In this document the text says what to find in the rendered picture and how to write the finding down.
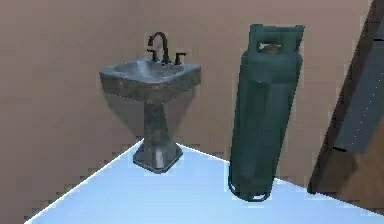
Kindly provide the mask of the dark green gas cylinder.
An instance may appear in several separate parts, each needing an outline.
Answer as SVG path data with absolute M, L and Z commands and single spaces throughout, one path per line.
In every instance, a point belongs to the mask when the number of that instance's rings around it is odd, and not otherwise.
M 241 56 L 230 165 L 229 190 L 248 202 L 272 191 L 299 82 L 303 25 L 252 24 Z

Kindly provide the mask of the black sink faucet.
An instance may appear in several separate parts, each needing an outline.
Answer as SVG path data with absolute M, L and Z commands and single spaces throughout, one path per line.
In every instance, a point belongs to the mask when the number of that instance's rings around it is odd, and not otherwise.
M 157 36 L 160 36 L 162 39 L 163 57 L 162 57 L 161 62 L 163 64 L 170 64 L 171 59 L 169 56 L 168 39 L 167 39 L 166 34 L 164 32 L 161 32 L 161 31 L 156 31 L 153 34 L 151 34 L 149 39 L 148 39 L 148 42 L 147 42 L 147 45 L 149 46 L 148 52 L 152 53 L 151 62 L 158 62 L 159 61 L 159 58 L 157 56 L 157 52 L 153 49 L 154 41 L 155 41 Z

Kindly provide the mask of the brown room door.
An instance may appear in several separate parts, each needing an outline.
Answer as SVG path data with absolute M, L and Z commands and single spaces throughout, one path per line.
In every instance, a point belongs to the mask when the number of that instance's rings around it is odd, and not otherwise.
M 372 0 L 310 181 L 384 216 L 384 0 Z

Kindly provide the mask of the grey pedestal sink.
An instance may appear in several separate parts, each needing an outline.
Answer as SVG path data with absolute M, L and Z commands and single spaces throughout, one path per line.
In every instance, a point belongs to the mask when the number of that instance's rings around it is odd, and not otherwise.
M 164 104 L 201 83 L 201 66 L 141 58 L 106 66 L 99 77 L 105 93 L 144 104 L 144 137 L 133 163 L 155 174 L 166 173 L 183 152 L 169 136 Z

